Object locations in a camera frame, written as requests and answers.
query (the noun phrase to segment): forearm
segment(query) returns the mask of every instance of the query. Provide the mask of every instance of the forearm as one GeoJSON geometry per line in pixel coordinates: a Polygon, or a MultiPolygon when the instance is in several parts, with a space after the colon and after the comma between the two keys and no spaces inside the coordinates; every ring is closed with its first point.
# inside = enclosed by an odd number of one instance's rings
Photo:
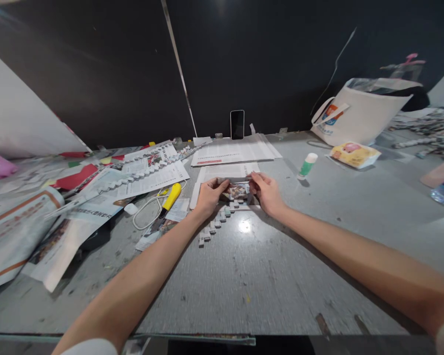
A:
{"type": "Polygon", "coordinates": [[[130,262],[77,318],[53,354],[92,338],[108,339],[120,352],[204,220],[191,212],[130,262]]]}
{"type": "Polygon", "coordinates": [[[444,276],[432,268],[355,233],[286,208],[276,218],[341,269],[432,335],[444,302],[444,276]]]}

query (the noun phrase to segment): gray metal table surface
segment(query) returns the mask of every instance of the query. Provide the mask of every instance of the gray metal table surface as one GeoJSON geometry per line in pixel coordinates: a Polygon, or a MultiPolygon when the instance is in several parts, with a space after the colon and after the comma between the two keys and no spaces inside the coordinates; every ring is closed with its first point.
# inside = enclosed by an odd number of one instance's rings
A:
{"type": "MultiPolygon", "coordinates": [[[[377,142],[389,146],[407,138],[407,133],[401,134],[404,137],[383,133],[377,142]]],[[[430,189],[418,180],[440,158],[403,164],[383,154],[375,167],[358,172],[324,157],[329,150],[310,133],[268,139],[283,159],[259,162],[259,167],[278,180],[289,206],[403,251],[444,273],[444,206],[433,201],[430,189]],[[319,154],[319,159],[301,184],[297,170],[310,152],[319,154]]],[[[186,168],[190,179],[182,197],[190,197],[199,172],[189,163],[186,168]]],[[[139,223],[155,213],[142,213],[139,223]]],[[[111,240],[90,253],[54,293],[23,275],[0,287],[0,334],[64,333],[137,255],[134,247],[140,236],[131,217],[122,214],[111,240]]],[[[136,333],[319,335],[319,314],[331,334],[416,331],[262,211],[236,212],[204,248],[198,247],[197,238],[189,243],[136,333]]]]}

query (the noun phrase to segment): human arm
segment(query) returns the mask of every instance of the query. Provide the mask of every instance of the human arm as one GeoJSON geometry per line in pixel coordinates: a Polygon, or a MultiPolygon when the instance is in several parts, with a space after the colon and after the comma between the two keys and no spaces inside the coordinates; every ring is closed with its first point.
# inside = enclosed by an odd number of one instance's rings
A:
{"type": "Polygon", "coordinates": [[[397,250],[289,208],[274,179],[251,175],[251,192],[271,217],[436,336],[444,324],[443,275],[397,250]]]}
{"type": "Polygon", "coordinates": [[[120,271],[63,335],[52,355],[85,340],[109,340],[120,353],[200,225],[212,214],[226,180],[201,184],[196,208],[120,271]]]}

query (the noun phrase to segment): hand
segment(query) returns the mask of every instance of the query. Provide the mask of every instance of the hand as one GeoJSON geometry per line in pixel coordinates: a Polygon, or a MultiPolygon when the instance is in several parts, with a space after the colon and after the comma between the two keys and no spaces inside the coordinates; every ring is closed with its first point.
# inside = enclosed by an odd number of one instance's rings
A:
{"type": "Polygon", "coordinates": [[[252,177],[252,180],[249,181],[250,193],[258,197],[261,208],[269,216],[277,219],[277,216],[287,208],[281,198],[278,183],[265,173],[252,172],[250,176],[252,177]]]}
{"type": "Polygon", "coordinates": [[[220,195],[228,188],[229,184],[230,181],[225,180],[218,185],[216,177],[201,184],[199,198],[197,199],[197,205],[194,211],[203,216],[204,220],[209,218],[217,206],[220,195]]]}

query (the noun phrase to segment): white tote bag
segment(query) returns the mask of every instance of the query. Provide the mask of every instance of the white tote bag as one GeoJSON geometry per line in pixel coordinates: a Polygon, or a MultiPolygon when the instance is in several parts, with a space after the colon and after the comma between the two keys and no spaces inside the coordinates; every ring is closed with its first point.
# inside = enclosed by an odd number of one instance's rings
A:
{"type": "MultiPolygon", "coordinates": [[[[336,97],[324,102],[312,117],[312,128],[319,138],[335,146],[348,141],[371,145],[388,126],[408,97],[371,94],[348,87],[350,79],[336,97]]],[[[379,79],[381,87],[397,90],[421,84],[401,79],[379,79]]]]}

